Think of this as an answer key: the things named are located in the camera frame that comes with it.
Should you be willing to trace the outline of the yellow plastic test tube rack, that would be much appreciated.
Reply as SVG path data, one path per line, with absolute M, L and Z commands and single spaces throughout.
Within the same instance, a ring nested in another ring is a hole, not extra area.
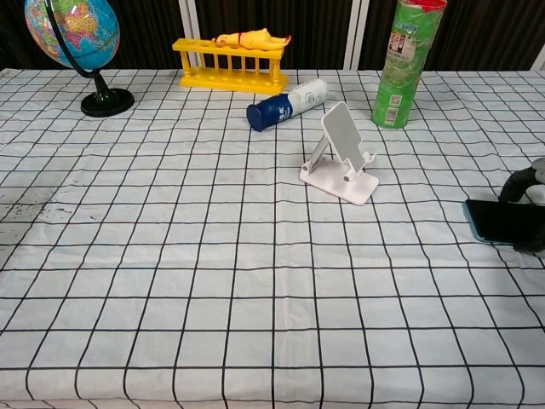
M 289 82 L 280 71 L 282 49 L 219 47 L 192 38 L 177 39 L 172 49 L 181 55 L 182 87 L 277 95 Z

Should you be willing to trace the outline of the blue and white bottle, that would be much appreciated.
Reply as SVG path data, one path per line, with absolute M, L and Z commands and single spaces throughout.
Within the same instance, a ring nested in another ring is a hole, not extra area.
M 275 95 L 246 108 L 250 128 L 261 132 L 295 115 L 323 104 L 327 99 L 328 84 L 315 79 L 301 84 L 288 93 Z

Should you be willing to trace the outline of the black curtain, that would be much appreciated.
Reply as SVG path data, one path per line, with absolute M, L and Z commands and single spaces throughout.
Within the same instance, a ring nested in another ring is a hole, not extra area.
M 109 0 L 121 42 L 113 68 L 181 66 L 172 49 L 185 36 L 179 0 Z M 517 71 L 531 68 L 545 47 L 545 0 L 447 0 L 428 53 L 429 71 Z M 287 69 L 340 69 L 359 0 L 195 0 L 203 39 L 266 28 L 291 36 Z M 33 41 L 24 0 L 0 0 L 0 70 L 54 69 Z

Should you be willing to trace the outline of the yellow rubber chicken toy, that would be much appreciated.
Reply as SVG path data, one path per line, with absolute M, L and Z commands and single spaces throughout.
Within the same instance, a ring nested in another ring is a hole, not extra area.
M 274 37 L 266 28 L 263 28 L 256 31 L 221 34 L 213 38 L 212 41 L 219 47 L 274 51 L 286 47 L 291 41 L 291 35 Z

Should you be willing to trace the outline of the white black-grid tablecloth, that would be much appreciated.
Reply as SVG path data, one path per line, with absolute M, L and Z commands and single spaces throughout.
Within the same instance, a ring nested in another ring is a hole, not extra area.
M 545 254 L 479 242 L 545 156 L 545 74 L 427 72 L 380 130 L 376 72 L 299 71 L 375 154 L 367 204 L 300 181 L 326 106 L 254 132 L 252 94 L 0 71 L 0 409 L 545 409 Z

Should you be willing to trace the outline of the globe on black stand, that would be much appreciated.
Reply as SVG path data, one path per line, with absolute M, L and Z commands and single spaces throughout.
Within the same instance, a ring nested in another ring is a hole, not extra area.
M 100 74 L 118 51 L 120 28 L 107 0 L 25 0 L 26 26 L 51 59 L 95 83 L 81 102 L 84 114 L 105 118 L 135 102 L 126 89 L 109 88 Z

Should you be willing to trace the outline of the black smartphone with blue edge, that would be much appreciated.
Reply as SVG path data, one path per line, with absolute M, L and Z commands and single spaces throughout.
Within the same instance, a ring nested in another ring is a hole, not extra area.
M 468 199 L 463 212 L 473 236 L 483 242 L 515 245 L 545 233 L 545 205 Z

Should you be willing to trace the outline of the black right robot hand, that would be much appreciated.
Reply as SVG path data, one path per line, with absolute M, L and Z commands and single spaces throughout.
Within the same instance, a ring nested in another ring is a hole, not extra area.
M 545 157 L 534 160 L 530 167 L 515 171 L 505 182 L 501 190 L 501 203 L 519 202 L 530 187 L 545 186 Z M 513 245 L 514 249 L 524 253 L 540 253 L 545 251 L 545 206 L 540 209 L 530 206 L 525 211 L 525 217 L 531 222 L 531 232 L 526 239 Z

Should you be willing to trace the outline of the white folding phone stand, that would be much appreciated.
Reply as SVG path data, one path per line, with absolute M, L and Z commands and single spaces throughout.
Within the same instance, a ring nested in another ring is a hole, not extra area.
M 321 124 L 324 135 L 301 167 L 300 180 L 354 205 L 364 205 L 379 184 L 364 171 L 375 154 L 360 151 L 362 139 L 345 102 L 335 104 Z

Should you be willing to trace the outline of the green chips can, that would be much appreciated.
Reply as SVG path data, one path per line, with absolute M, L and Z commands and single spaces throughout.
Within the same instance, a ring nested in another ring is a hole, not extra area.
M 447 0 L 398 0 L 372 120 L 382 128 L 408 123 L 416 89 Z

